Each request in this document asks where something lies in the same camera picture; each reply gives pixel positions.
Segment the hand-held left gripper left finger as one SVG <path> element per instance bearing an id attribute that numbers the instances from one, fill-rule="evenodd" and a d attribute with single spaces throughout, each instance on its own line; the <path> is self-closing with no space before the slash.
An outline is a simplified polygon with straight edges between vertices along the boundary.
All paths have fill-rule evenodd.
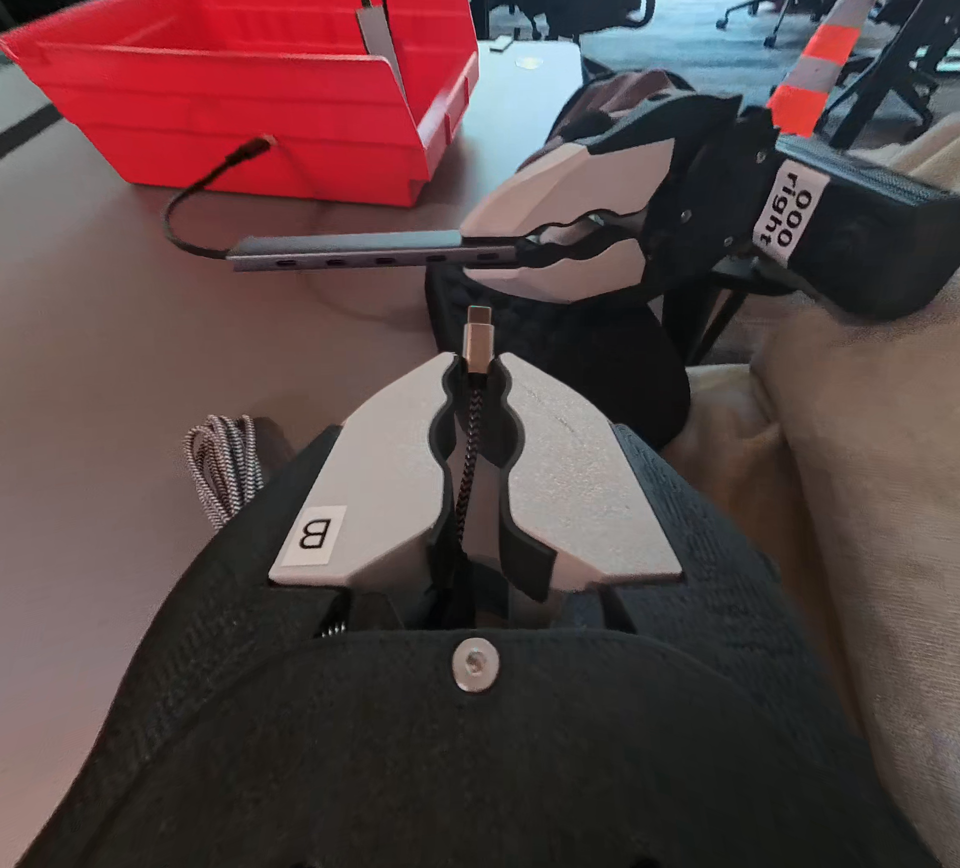
<path id="1" fill-rule="evenodd" d="M 450 456 L 461 357 L 445 352 L 342 424 L 269 570 L 272 586 L 387 603 L 409 630 L 438 627 L 461 556 Z"/>

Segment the orange grey striped bar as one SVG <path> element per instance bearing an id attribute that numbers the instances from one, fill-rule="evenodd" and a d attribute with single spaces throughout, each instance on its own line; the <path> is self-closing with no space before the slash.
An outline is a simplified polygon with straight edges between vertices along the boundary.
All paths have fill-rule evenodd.
<path id="1" fill-rule="evenodd" d="M 837 0 L 767 107 L 781 134 L 810 137 L 876 0 Z"/>

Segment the red plastic bin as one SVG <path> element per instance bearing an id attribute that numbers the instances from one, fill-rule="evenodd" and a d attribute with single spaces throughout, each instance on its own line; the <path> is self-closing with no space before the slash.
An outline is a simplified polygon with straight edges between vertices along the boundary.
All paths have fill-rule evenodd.
<path id="1" fill-rule="evenodd" d="M 183 188 L 258 136 L 215 190 L 409 208 L 470 103 L 469 0 L 93 0 L 2 36 L 3 53 L 131 184 Z"/>

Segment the grey usb hub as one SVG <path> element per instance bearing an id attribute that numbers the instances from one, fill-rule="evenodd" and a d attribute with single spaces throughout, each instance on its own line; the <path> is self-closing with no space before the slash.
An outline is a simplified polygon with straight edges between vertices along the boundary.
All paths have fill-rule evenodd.
<path id="1" fill-rule="evenodd" d="M 246 141 L 212 171 L 176 193 L 161 215 L 166 240 L 191 256 L 227 262 L 237 273 L 366 270 L 431 264 L 482 270 L 499 266 L 513 268 L 532 258 L 537 249 L 527 237 L 466 238 L 457 229 L 247 237 L 229 249 L 200 246 L 176 234 L 172 219 L 182 204 L 210 188 L 232 169 L 267 154 L 275 145 L 276 141 L 267 135 Z"/>
<path id="2" fill-rule="evenodd" d="M 360 0 L 355 18 L 361 34 L 366 55 L 385 60 L 391 69 L 397 87 L 405 103 L 409 103 L 402 79 L 402 69 L 394 43 L 388 0 Z"/>

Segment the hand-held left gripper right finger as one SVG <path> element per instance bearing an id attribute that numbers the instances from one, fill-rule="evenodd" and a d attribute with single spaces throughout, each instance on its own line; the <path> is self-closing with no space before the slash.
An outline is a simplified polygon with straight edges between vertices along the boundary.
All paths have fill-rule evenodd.
<path id="1" fill-rule="evenodd" d="M 591 402 L 514 353 L 497 358 L 498 561 L 530 602 L 675 584 L 678 554 Z"/>

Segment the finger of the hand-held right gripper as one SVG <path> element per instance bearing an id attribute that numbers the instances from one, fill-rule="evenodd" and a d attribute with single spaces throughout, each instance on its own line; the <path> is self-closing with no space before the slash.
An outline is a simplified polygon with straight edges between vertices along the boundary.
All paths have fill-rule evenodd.
<path id="1" fill-rule="evenodd" d="M 642 212 L 666 179 L 675 146 L 666 139 L 606 154 L 567 143 L 501 183 L 465 217 L 465 239 L 519 238 L 597 212 Z"/>
<path id="2" fill-rule="evenodd" d="M 466 267 L 493 291 L 525 299 L 591 299 L 640 285 L 646 257 L 639 238 L 616 226 L 577 229 L 566 242 L 520 239 L 511 266 Z"/>

